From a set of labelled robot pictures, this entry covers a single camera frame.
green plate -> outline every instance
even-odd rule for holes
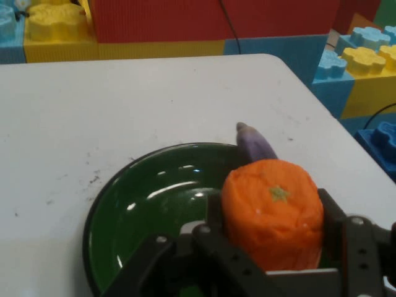
[[[150,153],[102,189],[85,223],[83,255],[91,289],[100,295],[140,242],[153,233],[179,235],[204,220],[209,194],[241,166],[234,145],[184,144]]]

corrugated red panel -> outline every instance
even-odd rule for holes
[[[240,38],[326,34],[339,0],[224,0]],[[219,0],[91,0],[100,43],[232,38]]]
[[[338,33],[347,34],[355,13],[373,21],[381,0],[342,0],[338,8],[333,28]]]

screw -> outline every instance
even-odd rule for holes
[[[166,238],[165,236],[159,236],[159,237],[157,237],[156,242],[157,243],[165,243],[165,242],[167,242],[167,240],[168,240],[168,238]]]
[[[352,218],[352,223],[354,223],[355,225],[363,225],[364,221],[361,218],[355,217]]]
[[[210,228],[207,225],[202,225],[201,227],[199,227],[199,231],[201,233],[210,233]]]

yellow foam block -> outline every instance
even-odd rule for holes
[[[102,60],[109,60],[219,56],[223,54],[224,44],[224,40],[145,43],[100,43],[99,58]]]
[[[381,46],[378,53],[368,48],[346,48],[342,58],[348,61],[346,70],[355,78],[343,119],[370,116],[395,102],[396,45]]]
[[[81,4],[39,4],[29,9],[24,38],[28,63],[98,59],[88,2]]]

toy orange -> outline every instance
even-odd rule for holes
[[[323,206],[302,167],[261,160],[227,177],[222,190],[230,241],[268,270],[315,269],[323,237]]]

